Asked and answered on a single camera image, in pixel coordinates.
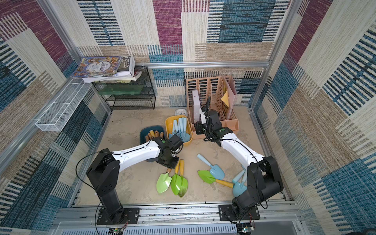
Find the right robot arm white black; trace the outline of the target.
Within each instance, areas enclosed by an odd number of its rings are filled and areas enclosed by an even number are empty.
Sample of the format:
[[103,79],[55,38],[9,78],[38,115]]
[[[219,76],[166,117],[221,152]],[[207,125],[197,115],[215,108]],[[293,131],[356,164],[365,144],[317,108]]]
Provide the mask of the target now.
[[204,141],[216,143],[230,152],[245,168],[245,192],[232,200],[232,210],[237,221],[258,204],[284,189],[282,177],[274,157],[265,157],[243,143],[228,127],[223,127],[219,113],[208,106],[200,108],[201,120],[195,123],[197,134],[204,134]]

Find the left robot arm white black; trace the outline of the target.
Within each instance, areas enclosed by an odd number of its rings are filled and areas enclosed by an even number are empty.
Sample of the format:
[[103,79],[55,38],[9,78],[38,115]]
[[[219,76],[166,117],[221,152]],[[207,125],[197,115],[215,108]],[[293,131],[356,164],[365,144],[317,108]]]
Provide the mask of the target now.
[[112,223],[121,224],[126,218],[126,210],[116,192],[119,173],[149,159],[156,159],[158,164],[173,169],[178,164],[177,154],[182,149],[183,141],[173,135],[168,140],[155,137],[129,149],[113,152],[103,149],[98,153],[86,175]]

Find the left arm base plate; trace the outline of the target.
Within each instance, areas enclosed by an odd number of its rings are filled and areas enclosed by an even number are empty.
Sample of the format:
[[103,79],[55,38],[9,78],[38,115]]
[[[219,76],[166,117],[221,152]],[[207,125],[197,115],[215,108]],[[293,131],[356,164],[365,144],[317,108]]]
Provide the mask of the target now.
[[125,225],[137,224],[140,214],[140,208],[123,208],[114,215],[109,215],[102,207],[99,210],[96,225]]

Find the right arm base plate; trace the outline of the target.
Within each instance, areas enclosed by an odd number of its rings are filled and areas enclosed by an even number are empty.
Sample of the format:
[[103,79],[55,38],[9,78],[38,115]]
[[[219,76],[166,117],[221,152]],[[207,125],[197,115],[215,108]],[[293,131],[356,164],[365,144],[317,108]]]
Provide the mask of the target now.
[[236,208],[234,205],[221,204],[218,205],[218,212],[221,221],[240,223],[243,220],[260,220],[257,206],[248,207],[243,210]]

